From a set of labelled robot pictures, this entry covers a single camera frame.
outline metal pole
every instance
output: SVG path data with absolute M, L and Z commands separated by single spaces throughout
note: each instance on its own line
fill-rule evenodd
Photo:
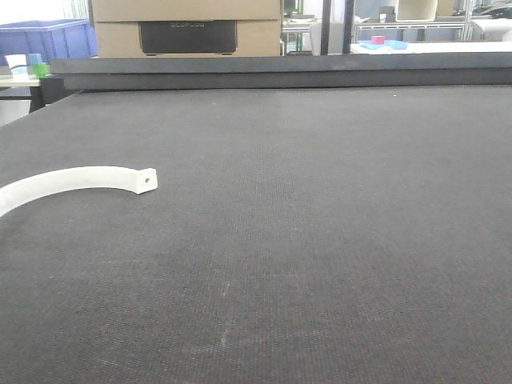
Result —
M 330 4 L 331 0 L 323 0 L 322 39 L 320 41 L 320 54 L 329 53 Z
M 344 54 L 350 53 L 352 43 L 352 26 L 354 25 L 354 3 L 355 0 L 345 0 L 345 21 L 343 25 L 343 48 Z

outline white wall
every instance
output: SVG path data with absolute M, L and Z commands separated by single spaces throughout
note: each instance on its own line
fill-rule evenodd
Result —
M 0 0 L 0 24 L 64 18 L 62 0 Z

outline green object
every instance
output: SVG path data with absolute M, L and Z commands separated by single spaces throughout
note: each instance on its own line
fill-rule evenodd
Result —
M 32 65 L 32 70 L 38 78 L 44 78 L 50 74 L 50 66 L 45 62 Z

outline blue object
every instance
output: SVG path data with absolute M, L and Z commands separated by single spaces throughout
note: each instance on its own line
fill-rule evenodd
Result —
M 367 48 L 368 50 L 378 50 L 379 48 L 383 48 L 384 46 L 388 46 L 393 50 L 406 50 L 409 43 L 401 42 L 399 40 L 386 40 L 384 44 L 372 44 L 371 40 L 361 40 L 359 45 L 363 48 Z
M 28 63 L 31 66 L 42 64 L 41 54 L 28 54 Z
M 6 54 L 41 54 L 52 58 L 90 58 L 98 53 L 89 19 L 14 22 L 0 25 L 0 65 Z

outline white cup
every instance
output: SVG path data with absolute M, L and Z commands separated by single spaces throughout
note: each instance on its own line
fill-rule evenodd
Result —
M 6 60 L 13 78 L 23 80 L 29 77 L 26 68 L 26 56 L 24 54 L 8 54 Z

